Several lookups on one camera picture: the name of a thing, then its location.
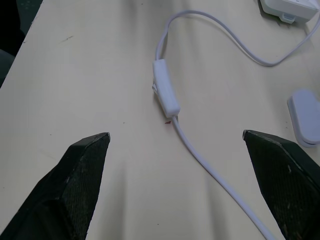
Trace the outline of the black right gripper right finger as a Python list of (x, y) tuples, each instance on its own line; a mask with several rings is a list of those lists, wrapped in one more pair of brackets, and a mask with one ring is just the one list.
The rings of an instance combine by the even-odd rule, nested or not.
[(320, 167), (295, 142), (244, 130), (260, 192), (287, 240), (320, 238)]

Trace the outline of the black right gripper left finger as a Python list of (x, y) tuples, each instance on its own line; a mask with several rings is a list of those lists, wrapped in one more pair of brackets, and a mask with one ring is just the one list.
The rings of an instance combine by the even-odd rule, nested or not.
[(99, 197), (110, 134), (70, 145), (33, 188), (2, 240), (84, 240)]

